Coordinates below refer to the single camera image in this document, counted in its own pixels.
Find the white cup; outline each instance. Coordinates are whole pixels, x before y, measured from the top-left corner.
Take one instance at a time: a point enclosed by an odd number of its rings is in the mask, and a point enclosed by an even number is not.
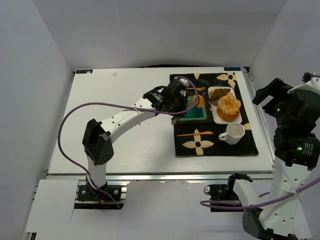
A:
[[[229,145],[235,145],[245,135],[245,132],[244,126],[240,123],[232,122],[226,126],[225,132],[219,135],[219,140],[225,141]]]

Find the white table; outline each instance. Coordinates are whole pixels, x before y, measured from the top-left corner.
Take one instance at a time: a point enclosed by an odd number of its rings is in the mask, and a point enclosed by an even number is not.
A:
[[[88,102],[107,102],[131,106],[144,93],[169,83],[170,74],[225,73],[223,67],[129,68],[94,69],[92,73],[76,74],[73,80],[65,114]],[[171,117],[158,115],[122,135],[114,144],[114,156],[107,163],[107,174],[165,175],[165,174],[227,174],[268,173],[272,171],[272,157],[263,138],[257,116],[251,103],[241,71],[235,71],[243,103],[249,118],[259,155],[255,156],[197,156],[175,157]],[[86,124],[111,117],[120,109],[105,106],[87,106],[72,114],[62,130],[62,147],[74,160],[87,166],[82,139]],[[83,170],[67,161],[54,148],[50,175],[83,174]]]

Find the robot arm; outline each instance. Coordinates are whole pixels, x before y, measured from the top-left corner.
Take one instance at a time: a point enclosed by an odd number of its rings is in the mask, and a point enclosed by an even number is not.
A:
[[[100,191],[97,191],[97,187],[107,191],[106,167],[107,162],[114,155],[112,143],[134,126],[155,117],[157,112],[184,110],[188,86],[187,80],[174,78],[168,86],[159,86],[145,93],[132,105],[133,110],[123,110],[100,122],[92,119],[87,123],[82,144],[87,155],[90,173],[90,176],[86,177],[86,185],[94,199],[100,200],[104,197]]]
[[[263,107],[277,122],[273,140],[277,157],[268,200],[294,193],[292,197],[265,207],[245,210],[243,229],[257,239],[297,239],[294,221],[302,193],[296,189],[305,184],[320,156],[320,142],[311,133],[320,117],[320,82],[310,73],[302,80],[305,84],[292,88],[276,78],[258,90],[252,101],[258,105],[266,97],[273,97]],[[226,191],[233,191],[243,206],[262,203],[252,180],[244,174],[230,176]]]

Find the bread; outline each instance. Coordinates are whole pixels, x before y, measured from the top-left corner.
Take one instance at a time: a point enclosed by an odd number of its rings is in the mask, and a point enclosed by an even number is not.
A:
[[[227,95],[219,99],[216,112],[223,120],[231,121],[238,117],[240,108],[241,102],[236,99],[231,92],[229,92]]]
[[[213,102],[222,98],[223,96],[227,95],[230,92],[230,88],[218,88],[215,90],[210,91],[210,99],[209,102]]]
[[[196,101],[196,95],[193,95],[193,96],[190,98],[190,100],[188,101],[186,107],[187,107],[187,108],[190,107],[192,104],[194,104],[195,101]],[[204,97],[198,95],[198,101],[197,101],[197,103],[196,103],[195,106],[196,106],[197,108],[202,108],[203,104],[204,104]]]

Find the white wall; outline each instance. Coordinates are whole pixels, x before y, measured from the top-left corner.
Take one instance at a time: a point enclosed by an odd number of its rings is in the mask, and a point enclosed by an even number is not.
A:
[[[302,84],[304,72],[320,73],[320,1],[287,0],[251,66],[257,89],[278,77],[292,86]],[[276,121],[268,118],[272,136]],[[314,133],[320,139],[320,121]],[[320,177],[320,161],[310,180]],[[320,240],[320,184],[301,199],[312,236]]]
[[[33,0],[75,69],[250,66],[285,0]]]
[[[46,174],[72,71],[31,0],[0,1],[0,235],[18,240]]]

